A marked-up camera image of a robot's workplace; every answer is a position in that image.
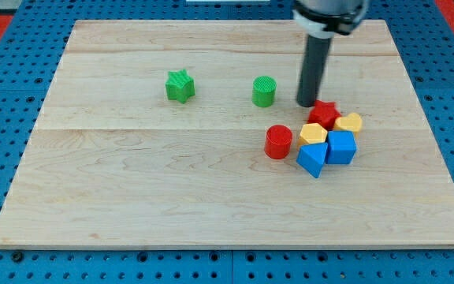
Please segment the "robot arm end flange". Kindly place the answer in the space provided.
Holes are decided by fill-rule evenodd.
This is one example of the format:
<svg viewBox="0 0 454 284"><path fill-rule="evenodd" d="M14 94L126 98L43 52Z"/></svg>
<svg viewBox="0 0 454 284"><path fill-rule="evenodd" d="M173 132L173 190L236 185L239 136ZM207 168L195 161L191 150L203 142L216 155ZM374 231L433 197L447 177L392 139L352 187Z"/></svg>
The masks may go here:
<svg viewBox="0 0 454 284"><path fill-rule="evenodd" d="M294 21L309 36L330 39L350 35L363 21L370 0L295 0Z"/></svg>

